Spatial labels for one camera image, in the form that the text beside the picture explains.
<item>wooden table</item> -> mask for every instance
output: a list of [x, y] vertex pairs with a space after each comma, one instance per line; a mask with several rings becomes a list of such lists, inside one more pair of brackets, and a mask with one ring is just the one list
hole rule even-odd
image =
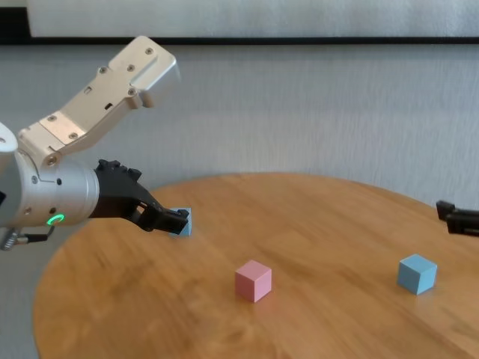
[[[191, 237], [93, 220], [37, 288], [41, 359], [479, 358], [479, 239], [425, 204], [340, 179], [211, 177], [155, 192], [192, 207]], [[399, 261], [438, 264], [436, 287], [396, 284]], [[248, 260], [272, 268], [256, 304], [234, 294]]]

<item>black frame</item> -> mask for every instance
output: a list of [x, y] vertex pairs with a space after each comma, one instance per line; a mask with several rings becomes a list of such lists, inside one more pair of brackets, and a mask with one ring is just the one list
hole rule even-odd
[[[132, 37], [32, 37], [26, 7], [0, 7], [0, 45], [126, 45]], [[152, 37], [159, 45], [479, 44], [479, 37]]]

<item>white wall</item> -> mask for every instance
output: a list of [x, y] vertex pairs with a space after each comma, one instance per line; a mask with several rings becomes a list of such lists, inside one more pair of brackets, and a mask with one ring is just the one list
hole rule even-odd
[[33, 36], [465, 37], [475, 0], [32, 0]]
[[[0, 121], [61, 107], [117, 46], [0, 49]], [[170, 46], [183, 83], [77, 156], [118, 159], [153, 188], [237, 171], [345, 177], [429, 204], [479, 206], [479, 46]], [[127, 150], [126, 144], [134, 146]], [[0, 357], [32, 358], [31, 303], [47, 245], [0, 253]]]
[[25, 7], [27, 0], [0, 0], [0, 7]]

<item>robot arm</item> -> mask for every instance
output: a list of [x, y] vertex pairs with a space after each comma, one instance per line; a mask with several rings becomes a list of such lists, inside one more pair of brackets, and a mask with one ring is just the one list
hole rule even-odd
[[479, 236], [479, 211], [460, 209], [445, 200], [436, 202], [438, 218], [446, 222], [450, 234]]
[[176, 59], [137, 37], [62, 109], [21, 130], [0, 126], [0, 249], [46, 240], [23, 227], [125, 218], [146, 231], [180, 233], [188, 212], [163, 208], [140, 184], [141, 172], [103, 159], [95, 170], [67, 155], [95, 145], [131, 110], [154, 107], [179, 80]]

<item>green led ring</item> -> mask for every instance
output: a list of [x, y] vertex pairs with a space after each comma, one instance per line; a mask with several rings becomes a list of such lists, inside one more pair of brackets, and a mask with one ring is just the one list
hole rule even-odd
[[52, 226], [55, 223], [62, 222], [64, 219], [65, 219], [64, 215], [58, 214], [58, 215], [54, 215], [53, 217], [51, 217], [46, 223], [49, 226]]

